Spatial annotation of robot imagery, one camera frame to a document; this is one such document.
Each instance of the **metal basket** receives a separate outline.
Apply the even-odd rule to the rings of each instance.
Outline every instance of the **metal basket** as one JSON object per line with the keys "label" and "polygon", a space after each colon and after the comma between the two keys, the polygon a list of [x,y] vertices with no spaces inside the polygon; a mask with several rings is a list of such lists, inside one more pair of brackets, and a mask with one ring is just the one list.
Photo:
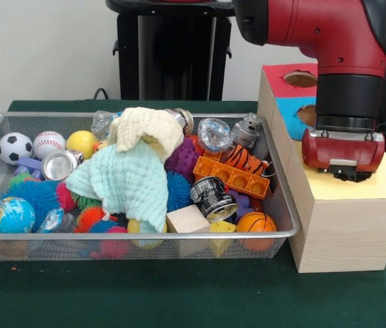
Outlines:
{"label": "metal basket", "polygon": [[[245,115],[194,115],[195,129],[202,118],[209,117],[220,118],[233,126]],[[3,113],[0,114],[0,139],[7,133],[20,132],[33,140],[42,131],[57,131],[67,138],[77,130],[89,130],[92,118],[92,113]],[[275,221],[278,232],[73,234],[70,230],[69,233],[55,234],[0,234],[0,260],[272,258],[284,241],[297,233],[300,221],[265,121],[253,153],[272,163],[269,169],[270,174],[274,174],[271,177],[272,194],[262,204],[264,212]],[[0,159],[0,195],[6,191],[14,170],[15,167]],[[264,243],[267,244],[264,251],[252,250],[264,249]],[[120,251],[100,253],[100,247]]]}

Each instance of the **light green cloth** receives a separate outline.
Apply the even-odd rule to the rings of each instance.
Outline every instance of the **light green cloth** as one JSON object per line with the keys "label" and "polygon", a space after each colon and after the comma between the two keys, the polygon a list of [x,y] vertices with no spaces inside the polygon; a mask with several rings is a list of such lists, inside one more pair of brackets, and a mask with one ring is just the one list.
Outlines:
{"label": "light green cloth", "polygon": [[109,213],[148,222],[162,232],[167,213],[167,174],[158,154],[139,141],[127,152],[115,145],[97,152],[69,175],[67,188],[78,195],[102,201]]}

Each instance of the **orange spiky ball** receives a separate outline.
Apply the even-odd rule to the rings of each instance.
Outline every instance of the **orange spiky ball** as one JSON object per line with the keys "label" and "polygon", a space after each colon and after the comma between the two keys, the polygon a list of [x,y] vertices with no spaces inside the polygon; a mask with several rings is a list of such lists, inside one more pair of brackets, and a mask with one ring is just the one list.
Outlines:
{"label": "orange spiky ball", "polygon": [[[99,206],[88,207],[82,210],[81,214],[77,217],[77,227],[74,229],[76,233],[88,233],[91,227],[99,222],[105,216],[103,208]],[[117,221],[115,217],[110,217],[111,220]]]}

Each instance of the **blue panel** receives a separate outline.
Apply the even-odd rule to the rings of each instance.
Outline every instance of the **blue panel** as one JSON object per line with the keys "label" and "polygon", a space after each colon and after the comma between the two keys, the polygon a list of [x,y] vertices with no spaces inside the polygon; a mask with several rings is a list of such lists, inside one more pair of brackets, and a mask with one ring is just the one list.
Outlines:
{"label": "blue panel", "polygon": [[297,111],[307,105],[315,105],[316,97],[276,98],[276,103],[284,119],[288,134],[294,140],[302,140],[305,129],[309,126],[297,117]]}

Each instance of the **green table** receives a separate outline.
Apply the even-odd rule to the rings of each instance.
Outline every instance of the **green table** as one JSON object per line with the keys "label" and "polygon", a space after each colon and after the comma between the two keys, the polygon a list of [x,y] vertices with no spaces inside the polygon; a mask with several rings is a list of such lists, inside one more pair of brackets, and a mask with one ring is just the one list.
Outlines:
{"label": "green table", "polygon": [[[255,102],[14,102],[11,111]],[[0,327],[386,327],[386,270],[298,274],[288,243],[272,260],[0,262]]]}

